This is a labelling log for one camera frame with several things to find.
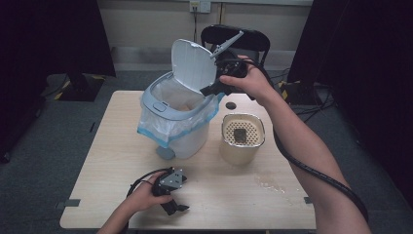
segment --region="plastic bag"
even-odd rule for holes
[[[171,116],[160,116],[148,109],[143,100],[140,101],[142,113],[137,132],[154,139],[163,148],[168,148],[173,140],[180,139],[200,129],[216,115],[219,102],[223,95],[204,97],[196,93],[176,80],[173,75],[159,82],[151,92],[152,96],[161,102],[168,104],[169,108],[186,112],[197,108],[206,99],[210,101],[200,111],[184,120],[171,120]]]

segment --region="beige perforated container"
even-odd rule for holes
[[[243,166],[254,159],[264,140],[264,125],[257,116],[244,113],[228,114],[222,121],[219,151],[226,162]]]

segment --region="black chair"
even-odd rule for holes
[[[270,50],[270,40],[262,32],[247,28],[235,26],[214,24],[204,28],[201,33],[202,46],[210,44],[210,50],[213,52],[217,45],[237,35],[240,30],[244,33],[230,49],[237,55],[248,56],[250,59],[264,67],[265,57]]]

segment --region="wooden table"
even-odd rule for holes
[[[222,99],[211,120],[206,144],[189,159],[160,158],[152,139],[136,132],[140,118],[140,91],[115,92],[108,104],[94,142],[60,225],[68,229],[100,228],[125,199],[130,185],[151,171],[174,166],[188,179],[172,192],[186,212],[168,216],[161,206],[134,215],[131,229],[315,229],[314,207],[287,161],[278,151],[271,121],[263,107],[246,95]],[[225,103],[237,105],[229,110]],[[265,127],[265,142],[246,167],[227,164],[219,155],[221,123],[228,113],[251,113]]]

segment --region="wall outlet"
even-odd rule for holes
[[[201,3],[200,1],[189,1],[189,12],[200,12]]]
[[[189,1],[189,12],[210,13],[210,2]]]
[[[200,12],[201,13],[210,13],[210,2],[201,2]]]

